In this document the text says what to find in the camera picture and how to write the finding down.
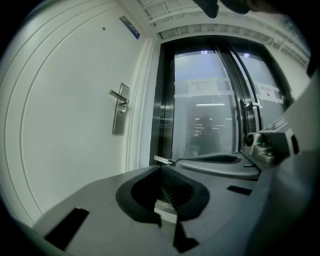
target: white door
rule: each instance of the white door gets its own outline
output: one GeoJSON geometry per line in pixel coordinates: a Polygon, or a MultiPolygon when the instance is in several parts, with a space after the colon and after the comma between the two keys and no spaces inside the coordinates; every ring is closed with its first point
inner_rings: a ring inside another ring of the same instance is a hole
{"type": "Polygon", "coordinates": [[[130,89],[128,138],[152,43],[122,16],[139,30],[116,1],[60,1],[22,28],[1,63],[2,194],[30,226],[86,184],[126,171],[126,135],[112,135],[117,99],[109,91],[130,89]]]}

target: ceiling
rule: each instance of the ceiling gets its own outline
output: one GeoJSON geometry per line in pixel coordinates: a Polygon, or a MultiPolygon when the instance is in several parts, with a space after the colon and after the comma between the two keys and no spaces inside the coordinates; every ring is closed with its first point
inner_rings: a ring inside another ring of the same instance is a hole
{"type": "Polygon", "coordinates": [[[290,55],[304,67],[309,63],[307,44],[284,15],[251,11],[240,15],[218,2],[218,16],[211,19],[192,0],[136,1],[163,43],[190,36],[233,36],[270,45],[290,55]]]}

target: glass panel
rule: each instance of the glass panel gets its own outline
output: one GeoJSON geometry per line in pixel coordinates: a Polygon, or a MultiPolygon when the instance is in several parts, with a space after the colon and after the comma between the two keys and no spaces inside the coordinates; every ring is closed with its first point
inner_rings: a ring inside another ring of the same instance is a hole
{"type": "Polygon", "coordinates": [[[176,55],[174,69],[172,159],[234,151],[237,109],[219,56],[213,51],[176,55]]]}
{"type": "MultiPolygon", "coordinates": [[[[285,112],[279,89],[268,67],[261,58],[249,53],[238,54],[253,80],[256,96],[260,101],[262,127],[267,127],[282,117],[285,112]]],[[[251,99],[254,102],[253,92],[245,71],[236,56],[233,55],[233,57],[241,69],[250,91],[251,99]]]]}

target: blue sign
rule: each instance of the blue sign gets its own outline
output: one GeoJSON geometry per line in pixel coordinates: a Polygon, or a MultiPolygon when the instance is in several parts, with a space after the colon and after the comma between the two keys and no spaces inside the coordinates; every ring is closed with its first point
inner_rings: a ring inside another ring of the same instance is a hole
{"type": "Polygon", "coordinates": [[[137,31],[137,29],[134,27],[134,25],[132,25],[132,23],[127,19],[127,17],[122,16],[122,17],[120,17],[120,20],[131,31],[131,33],[135,36],[135,38],[139,39],[140,33],[137,31]]]}

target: ceiling light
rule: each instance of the ceiling light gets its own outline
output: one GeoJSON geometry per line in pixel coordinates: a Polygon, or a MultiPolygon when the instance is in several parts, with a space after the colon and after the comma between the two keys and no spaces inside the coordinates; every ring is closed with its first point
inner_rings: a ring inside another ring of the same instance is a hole
{"type": "Polygon", "coordinates": [[[224,103],[212,103],[212,104],[197,104],[196,106],[200,107],[200,106],[224,106],[224,105],[225,105],[224,103]]]}

